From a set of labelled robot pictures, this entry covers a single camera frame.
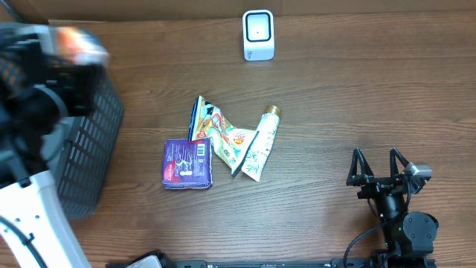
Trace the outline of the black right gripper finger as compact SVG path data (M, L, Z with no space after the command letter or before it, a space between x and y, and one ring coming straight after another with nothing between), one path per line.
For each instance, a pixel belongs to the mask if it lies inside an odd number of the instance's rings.
M373 178L374 174L367 163L364 154L362 153L361 149L357 147L353 151L353 157L350 165L350 171L346 180L346 185L363 186Z
M399 172L397 162L406 168L409 164L409 161L399 152L399 150L394 147L390 150L390 176L397 177L401 173Z

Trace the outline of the small orange packet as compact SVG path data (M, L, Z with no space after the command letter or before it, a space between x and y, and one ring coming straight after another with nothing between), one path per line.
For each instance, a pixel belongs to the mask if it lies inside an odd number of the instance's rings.
M58 27L57 53L75 65L102 65L109 63L109 52L93 35L74 27Z

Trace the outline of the white tube with gold cap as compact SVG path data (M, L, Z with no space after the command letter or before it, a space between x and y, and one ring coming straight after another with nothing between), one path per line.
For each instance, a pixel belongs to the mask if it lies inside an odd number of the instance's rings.
M267 105L257 125L257 137L254 139L242 165L242 172L259 182L267 159L271 152L282 111L274 105Z

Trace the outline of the yellow snack bag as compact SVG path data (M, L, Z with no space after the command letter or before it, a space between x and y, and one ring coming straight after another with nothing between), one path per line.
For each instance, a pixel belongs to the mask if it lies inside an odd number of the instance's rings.
M210 139L214 153L231 169L235 176L256 139L257 130L235 127L218 106L199 95L190 115L188 140Z

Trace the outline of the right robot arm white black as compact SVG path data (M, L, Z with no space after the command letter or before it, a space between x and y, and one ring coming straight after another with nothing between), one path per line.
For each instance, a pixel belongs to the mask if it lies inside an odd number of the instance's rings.
M379 225L354 238L347 246L342 267L435 267L427 256L434 251L438 220L419 211L410 212L411 197L418 194L432 177L427 164L409 162L396 148L389 152L390 175L374 176L360 148L353 151L346 185L360 187L357 197L366 200ZM371 252L361 261L349 258L350 250L362 238L382 231L385 248Z

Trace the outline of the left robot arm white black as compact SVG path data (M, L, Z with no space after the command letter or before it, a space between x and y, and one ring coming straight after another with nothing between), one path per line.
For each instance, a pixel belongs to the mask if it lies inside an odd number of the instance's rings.
M76 28L1 35L1 236L22 267L87 267L70 219L91 214L123 109L99 40Z

